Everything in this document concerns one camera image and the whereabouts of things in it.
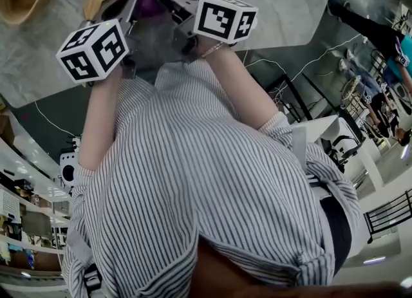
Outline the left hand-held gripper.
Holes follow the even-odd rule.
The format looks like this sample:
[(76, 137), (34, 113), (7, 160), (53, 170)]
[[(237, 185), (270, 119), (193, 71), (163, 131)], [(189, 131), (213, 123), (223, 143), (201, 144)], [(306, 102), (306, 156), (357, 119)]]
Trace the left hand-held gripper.
[(104, 80), (131, 54), (128, 37), (140, 0), (86, 0), (86, 21), (67, 37), (56, 58), (76, 84)]

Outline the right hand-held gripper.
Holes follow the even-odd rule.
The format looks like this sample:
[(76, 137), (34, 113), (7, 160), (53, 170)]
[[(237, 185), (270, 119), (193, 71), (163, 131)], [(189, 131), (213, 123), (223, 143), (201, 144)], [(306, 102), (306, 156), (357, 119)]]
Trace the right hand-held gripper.
[(230, 46), (249, 38), (259, 9), (240, 0), (157, 0), (182, 19), (174, 32), (174, 46), (185, 60), (196, 59), (198, 37)]

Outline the person's left forearm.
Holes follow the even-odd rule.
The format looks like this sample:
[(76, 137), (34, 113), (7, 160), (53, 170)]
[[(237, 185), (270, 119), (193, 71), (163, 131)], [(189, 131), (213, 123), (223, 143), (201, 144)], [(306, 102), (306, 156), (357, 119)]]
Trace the person's left forearm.
[(122, 67), (118, 65), (91, 90), (79, 149), (79, 164), (85, 169), (97, 170), (113, 144), (121, 78)]

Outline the person's right forearm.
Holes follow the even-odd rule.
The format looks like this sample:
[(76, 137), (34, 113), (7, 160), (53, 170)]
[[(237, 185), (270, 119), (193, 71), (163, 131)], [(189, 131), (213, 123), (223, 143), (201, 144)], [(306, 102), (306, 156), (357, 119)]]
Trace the person's right forearm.
[(259, 129), (278, 113), (274, 101), (229, 46), (218, 43), (199, 52), (208, 62), (241, 122)]

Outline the black table legs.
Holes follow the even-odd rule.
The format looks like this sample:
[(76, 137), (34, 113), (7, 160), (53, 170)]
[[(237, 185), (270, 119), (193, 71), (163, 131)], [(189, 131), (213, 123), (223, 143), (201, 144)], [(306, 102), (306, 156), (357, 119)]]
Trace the black table legs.
[(302, 96), (287, 74), (283, 73), (275, 78), (264, 90), (276, 104), (282, 105), (297, 123), (313, 120)]

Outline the white hard-shell backpack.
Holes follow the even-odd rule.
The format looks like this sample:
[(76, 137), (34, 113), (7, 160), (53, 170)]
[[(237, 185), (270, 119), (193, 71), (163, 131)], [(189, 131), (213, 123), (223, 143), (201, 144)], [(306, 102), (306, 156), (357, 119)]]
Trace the white hard-shell backpack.
[(60, 156), (61, 176), (65, 186), (74, 188), (76, 186), (75, 173), (79, 168), (78, 152), (63, 153)]

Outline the striped shirt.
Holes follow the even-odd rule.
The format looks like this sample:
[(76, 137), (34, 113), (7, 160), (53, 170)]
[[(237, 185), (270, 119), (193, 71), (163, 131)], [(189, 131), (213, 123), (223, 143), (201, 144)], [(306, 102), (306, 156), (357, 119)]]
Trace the striped shirt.
[(62, 274), (74, 298), (95, 265), (112, 298), (187, 297), (204, 239), (265, 284), (328, 285), (336, 272), (317, 178), (356, 230), (355, 189), (283, 113), (242, 124), (204, 60), (123, 79), (115, 139), (80, 167)]

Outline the white desk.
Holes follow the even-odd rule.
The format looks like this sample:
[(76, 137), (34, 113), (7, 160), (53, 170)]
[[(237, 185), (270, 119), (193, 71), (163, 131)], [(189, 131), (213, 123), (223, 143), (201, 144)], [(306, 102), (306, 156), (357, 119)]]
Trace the white desk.
[(361, 131), (353, 120), (347, 121), (341, 116), (332, 115), (306, 122), (296, 122), (292, 124), (292, 127), (303, 135), (305, 142), (317, 142), (320, 145), (322, 145), (321, 139), (333, 140), (341, 135), (354, 137), (359, 143), (359, 148), (357, 149), (357, 154), (350, 157), (348, 162), (357, 160), (360, 163), (360, 167), (366, 171), (366, 175), (369, 176), (374, 188), (383, 188), (384, 180), (373, 158), (373, 153), (377, 148), (372, 147), (372, 142), (369, 138), (366, 138), (364, 135), (357, 136)]

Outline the round wicker tray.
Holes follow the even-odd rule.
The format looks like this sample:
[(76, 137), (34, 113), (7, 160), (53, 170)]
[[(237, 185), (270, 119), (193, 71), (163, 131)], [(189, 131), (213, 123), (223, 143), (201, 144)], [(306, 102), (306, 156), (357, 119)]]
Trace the round wicker tray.
[(347, 103), (360, 81), (361, 76), (356, 75), (345, 83), (341, 91), (341, 109), (345, 109), (347, 107)]

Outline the black office chair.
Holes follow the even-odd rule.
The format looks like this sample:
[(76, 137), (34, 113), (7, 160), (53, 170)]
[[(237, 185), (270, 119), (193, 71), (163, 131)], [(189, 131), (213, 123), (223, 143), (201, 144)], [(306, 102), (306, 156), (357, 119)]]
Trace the black office chair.
[(348, 159), (357, 154), (358, 141), (348, 135), (341, 135), (333, 140), (321, 139), (325, 153), (338, 167), (344, 167)]

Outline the white shelving unit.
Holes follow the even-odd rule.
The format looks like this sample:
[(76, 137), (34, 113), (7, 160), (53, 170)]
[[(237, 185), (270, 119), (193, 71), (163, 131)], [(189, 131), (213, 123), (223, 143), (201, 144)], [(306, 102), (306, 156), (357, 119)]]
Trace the white shelving unit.
[(0, 138), (0, 288), (14, 298), (70, 298), (61, 274), (68, 195)]

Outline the black railing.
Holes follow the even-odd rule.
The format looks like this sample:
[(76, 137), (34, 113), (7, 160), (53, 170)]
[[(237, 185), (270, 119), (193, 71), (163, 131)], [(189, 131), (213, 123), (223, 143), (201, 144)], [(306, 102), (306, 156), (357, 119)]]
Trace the black railing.
[(371, 244), (377, 234), (391, 230), (397, 225), (412, 219), (412, 189), (376, 209), (364, 213), (370, 233), (367, 244)]

